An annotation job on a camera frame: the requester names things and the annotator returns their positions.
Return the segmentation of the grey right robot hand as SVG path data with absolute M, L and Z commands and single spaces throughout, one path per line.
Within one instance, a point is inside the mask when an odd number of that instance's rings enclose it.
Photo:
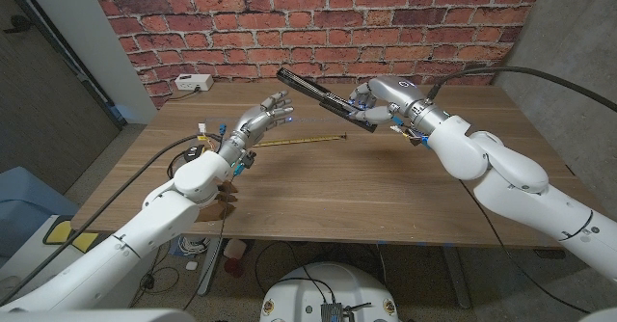
M 358 107 L 349 113 L 349 119 L 383 124 L 394 117 L 407 118 L 412 127 L 428 136 L 449 118 L 414 83 L 399 76 L 370 79 L 352 91 L 349 102 Z

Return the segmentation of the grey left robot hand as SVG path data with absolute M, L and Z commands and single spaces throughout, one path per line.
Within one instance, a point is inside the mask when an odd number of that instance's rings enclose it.
M 218 154 L 233 164 L 246 150 L 256 145 L 266 131 L 290 122 L 294 108 L 287 95 L 288 91 L 271 94 L 259 105 L 247 110 L 223 141 Z

